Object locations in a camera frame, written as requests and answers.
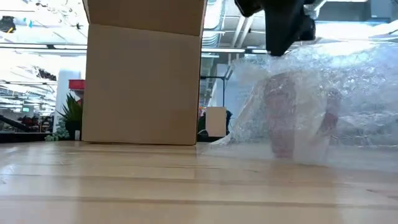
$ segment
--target ceiling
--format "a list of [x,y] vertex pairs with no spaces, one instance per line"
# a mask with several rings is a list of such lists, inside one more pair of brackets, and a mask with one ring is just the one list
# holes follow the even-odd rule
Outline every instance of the ceiling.
[[[398,37],[395,0],[332,0],[320,9],[317,36],[324,39],[392,39]],[[86,45],[88,21],[82,0],[0,0],[0,16],[13,16],[16,30],[0,32],[0,44],[58,44]],[[252,18],[241,17],[234,0],[208,0],[203,33],[203,47],[264,47],[264,13]],[[0,62],[1,80],[46,82],[37,77],[37,68],[55,76],[66,57],[84,63],[82,54],[46,50],[15,49],[8,59]],[[228,53],[202,54],[201,75],[217,75],[216,64],[228,63]],[[215,80],[201,80],[200,104],[206,106],[211,98]],[[0,89],[4,96],[4,85]]]

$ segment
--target wood grain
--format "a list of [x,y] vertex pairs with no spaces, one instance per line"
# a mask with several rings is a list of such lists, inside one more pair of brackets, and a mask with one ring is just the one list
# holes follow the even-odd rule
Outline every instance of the wood grain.
[[395,173],[211,156],[202,147],[0,145],[0,223],[398,220]]

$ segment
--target bubble wrap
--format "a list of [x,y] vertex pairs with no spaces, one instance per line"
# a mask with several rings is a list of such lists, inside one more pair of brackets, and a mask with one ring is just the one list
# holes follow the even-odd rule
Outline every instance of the bubble wrap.
[[235,78],[255,84],[231,134],[213,146],[267,144],[275,158],[302,164],[324,164],[336,148],[395,149],[397,52],[391,42],[337,42],[237,60]]

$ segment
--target black mechanical arm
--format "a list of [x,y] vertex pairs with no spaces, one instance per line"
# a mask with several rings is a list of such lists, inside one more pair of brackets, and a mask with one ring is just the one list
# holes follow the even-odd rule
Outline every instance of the black mechanical arm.
[[315,0],[235,0],[244,17],[264,10],[266,13],[266,48],[282,56],[298,40],[315,39],[315,21],[304,13],[305,4]]

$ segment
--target potted plant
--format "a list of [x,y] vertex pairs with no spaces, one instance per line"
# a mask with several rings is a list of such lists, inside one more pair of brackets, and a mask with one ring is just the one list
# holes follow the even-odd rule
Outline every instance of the potted plant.
[[69,133],[70,139],[75,138],[75,132],[80,131],[81,136],[81,121],[83,117],[83,103],[79,103],[72,94],[67,96],[67,106],[63,105],[63,112],[59,113],[65,120],[65,128]]

